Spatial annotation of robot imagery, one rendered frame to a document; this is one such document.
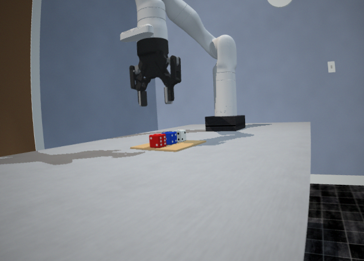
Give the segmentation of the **blue die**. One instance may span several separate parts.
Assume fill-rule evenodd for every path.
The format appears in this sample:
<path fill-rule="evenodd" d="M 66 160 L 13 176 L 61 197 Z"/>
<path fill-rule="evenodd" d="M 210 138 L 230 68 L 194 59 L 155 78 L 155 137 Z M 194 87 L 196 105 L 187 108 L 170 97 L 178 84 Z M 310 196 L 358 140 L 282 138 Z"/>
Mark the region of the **blue die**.
<path fill-rule="evenodd" d="M 161 134 L 166 134 L 166 144 L 172 145 L 177 143 L 176 131 L 167 131 L 167 132 L 162 132 Z"/>

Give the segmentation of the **white die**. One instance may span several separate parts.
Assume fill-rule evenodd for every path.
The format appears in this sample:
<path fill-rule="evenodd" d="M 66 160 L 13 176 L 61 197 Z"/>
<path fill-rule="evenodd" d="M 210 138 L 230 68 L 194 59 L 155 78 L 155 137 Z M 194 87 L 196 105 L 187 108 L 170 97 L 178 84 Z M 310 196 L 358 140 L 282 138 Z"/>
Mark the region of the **white die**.
<path fill-rule="evenodd" d="M 186 130 L 173 130 L 177 133 L 177 142 L 186 141 Z"/>

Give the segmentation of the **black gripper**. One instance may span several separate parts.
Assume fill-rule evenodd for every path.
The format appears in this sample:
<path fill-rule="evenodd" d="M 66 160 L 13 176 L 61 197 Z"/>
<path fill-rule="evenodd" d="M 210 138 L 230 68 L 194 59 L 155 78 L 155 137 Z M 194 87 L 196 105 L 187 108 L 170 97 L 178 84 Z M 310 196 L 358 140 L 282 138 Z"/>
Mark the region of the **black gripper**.
<path fill-rule="evenodd" d="M 174 86 L 181 83 L 181 59 L 174 55 L 168 57 L 168 53 L 167 39 L 145 38 L 137 42 L 139 64 L 131 65 L 129 70 L 130 85 L 138 92 L 139 106 L 147 106 L 145 90 L 151 79 L 156 77 L 160 78 L 166 86 L 164 87 L 165 104 L 173 104 Z M 168 65 L 171 68 L 171 75 L 167 70 Z"/>

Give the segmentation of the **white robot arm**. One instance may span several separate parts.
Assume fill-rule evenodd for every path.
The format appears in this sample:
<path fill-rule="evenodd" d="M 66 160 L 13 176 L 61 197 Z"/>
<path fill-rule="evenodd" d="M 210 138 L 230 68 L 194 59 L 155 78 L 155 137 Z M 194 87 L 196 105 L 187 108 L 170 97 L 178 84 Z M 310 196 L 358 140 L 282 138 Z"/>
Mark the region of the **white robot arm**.
<path fill-rule="evenodd" d="M 213 67 L 214 116 L 237 115 L 235 69 L 237 49 L 229 35 L 215 38 L 203 26 L 199 15 L 183 0 L 135 0 L 137 27 L 120 34 L 121 42 L 145 38 L 168 40 L 168 18 L 191 36 L 208 54 L 217 59 Z"/>

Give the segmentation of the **tan square mat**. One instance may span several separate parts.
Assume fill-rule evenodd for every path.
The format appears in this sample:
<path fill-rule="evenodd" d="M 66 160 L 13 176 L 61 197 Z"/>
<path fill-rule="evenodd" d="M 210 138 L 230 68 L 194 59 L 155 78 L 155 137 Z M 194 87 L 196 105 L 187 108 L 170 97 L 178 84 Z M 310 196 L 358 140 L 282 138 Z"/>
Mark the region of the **tan square mat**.
<path fill-rule="evenodd" d="M 170 152 L 178 152 L 202 143 L 205 143 L 206 140 L 186 140 L 183 142 L 177 142 L 172 145 L 166 145 L 162 148 L 151 148 L 150 143 L 141 144 L 138 146 L 130 147 L 130 149 L 137 149 L 137 150 L 153 150 L 153 151 L 170 151 Z"/>

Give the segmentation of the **red die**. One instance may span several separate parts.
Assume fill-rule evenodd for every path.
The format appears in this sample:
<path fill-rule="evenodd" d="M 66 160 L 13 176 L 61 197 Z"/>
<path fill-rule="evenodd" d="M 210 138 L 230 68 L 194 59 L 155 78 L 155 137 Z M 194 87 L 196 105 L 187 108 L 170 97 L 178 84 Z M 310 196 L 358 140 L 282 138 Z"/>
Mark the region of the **red die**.
<path fill-rule="evenodd" d="M 166 144 L 166 134 L 152 134 L 149 135 L 151 148 L 162 148 Z"/>

